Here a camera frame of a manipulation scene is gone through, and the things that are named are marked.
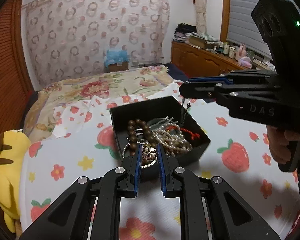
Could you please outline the person's right hand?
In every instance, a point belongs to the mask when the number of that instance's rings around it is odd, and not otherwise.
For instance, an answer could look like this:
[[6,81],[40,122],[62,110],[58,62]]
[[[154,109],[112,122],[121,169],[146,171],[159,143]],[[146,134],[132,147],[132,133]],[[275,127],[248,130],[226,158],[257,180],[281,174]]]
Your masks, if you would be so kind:
[[300,134],[292,131],[281,132],[273,126],[267,126],[267,136],[272,158],[279,164],[290,161],[292,153],[288,145],[291,141],[300,141]]

